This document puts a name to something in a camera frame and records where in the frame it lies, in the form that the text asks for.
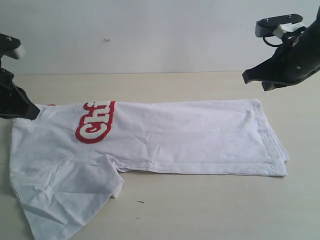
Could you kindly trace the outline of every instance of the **white wall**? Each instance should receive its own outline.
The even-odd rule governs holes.
[[[243,71],[272,55],[257,20],[316,19],[318,0],[1,0],[0,33],[26,55],[15,74]]]

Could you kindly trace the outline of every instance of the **white t-shirt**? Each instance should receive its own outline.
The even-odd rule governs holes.
[[[75,234],[119,194],[117,170],[287,175],[258,100],[37,106],[36,120],[14,120],[10,159],[36,239]]]

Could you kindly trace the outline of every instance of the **cable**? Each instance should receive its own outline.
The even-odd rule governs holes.
[[[263,36],[262,39],[263,39],[263,41],[265,42],[265,44],[267,44],[268,46],[273,47],[273,48],[281,47],[281,46],[283,45],[283,43],[278,44],[278,45],[272,44],[272,43],[270,43],[270,42],[268,42],[268,41],[266,40],[266,37],[265,37],[265,36]]]

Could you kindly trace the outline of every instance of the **table surface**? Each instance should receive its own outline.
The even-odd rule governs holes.
[[[263,92],[240,72],[17,76],[38,104],[253,99],[287,150],[287,177],[121,173],[110,199],[72,240],[320,239],[320,74]],[[32,240],[9,185],[12,121],[0,120],[0,239]]]

